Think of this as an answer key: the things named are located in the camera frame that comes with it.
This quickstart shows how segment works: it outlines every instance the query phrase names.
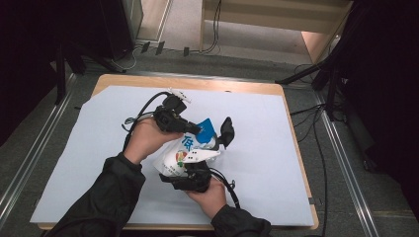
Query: black device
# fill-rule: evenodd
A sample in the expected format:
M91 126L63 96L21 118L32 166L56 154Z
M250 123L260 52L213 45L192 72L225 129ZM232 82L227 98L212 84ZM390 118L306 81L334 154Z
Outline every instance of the black device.
M146 108L153 102L157 97L166 95L166 99L163 101L161 106L158 106L152 113L144 113ZM128 118L125 124L132 123L130 130L127 130L124 125L123 128L128 131L126 135L126 141L124 144L124 150L126 149L131 134L136 126L136 124L144 118L145 115L153 115L158 127L162 131L168 132L189 132L191 134L198 134L201 131L201 128L194 124L193 122L187 121L186 119L180 116L180 113L183 112L187 107L183 103L183 99L179 96L183 96L182 93L176 96L169 92L160 92L154 95L141 109L136 118ZM212 150L218 150L219 145L222 144L226 148L234 138L234 127L232 126L232 120L230 117L227 117L220 129L220 136L215 138L215 145ZM160 180L164 183L172 184L175 190L182 191L194 191L194 192L205 192L210 186L210 179L212 176L216 176L221 180L226 186L227 190L230 192L232 199L234 200L235 206L240 208L238 198L233 190L233 185L229 184L225 177L220 174L218 171L211 169L206 161L201 161L197 163L185 163L183 164L186 169L187 176L182 177L166 177L160 174Z

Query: person's left hand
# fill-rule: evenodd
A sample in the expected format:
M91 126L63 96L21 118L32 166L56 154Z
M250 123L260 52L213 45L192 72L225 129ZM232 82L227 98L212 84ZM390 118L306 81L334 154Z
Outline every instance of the person's left hand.
M182 137L182 132L164 132L154 118L141 120L133 130L124 156L138 165L148 155L157 151L164 143Z

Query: person's right hand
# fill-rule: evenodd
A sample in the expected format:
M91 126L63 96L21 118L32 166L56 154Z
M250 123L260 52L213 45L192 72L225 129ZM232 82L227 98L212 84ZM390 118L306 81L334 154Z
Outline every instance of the person's right hand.
M211 219L227 204L225 186L215 178L210 179L209 188L204 193L186 191L186 194L196 201Z

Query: black cloth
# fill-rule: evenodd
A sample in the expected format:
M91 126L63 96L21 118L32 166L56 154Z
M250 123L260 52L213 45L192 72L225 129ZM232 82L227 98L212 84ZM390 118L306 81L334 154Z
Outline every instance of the black cloth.
M108 158L93 186L75 202L45 237L118 236L128 222L145 182L141 165L123 153ZM224 206L211 222L217 236L269 236L271 223L243 209Z

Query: blue label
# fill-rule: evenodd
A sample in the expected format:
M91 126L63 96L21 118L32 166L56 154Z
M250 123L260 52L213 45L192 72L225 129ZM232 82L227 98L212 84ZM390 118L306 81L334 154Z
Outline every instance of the blue label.
M210 119L207 118L201 123L199 123L198 126L201 128L201 131L196 136L197 141L199 143L209 143L213 135L215 134L212 122L210 122Z

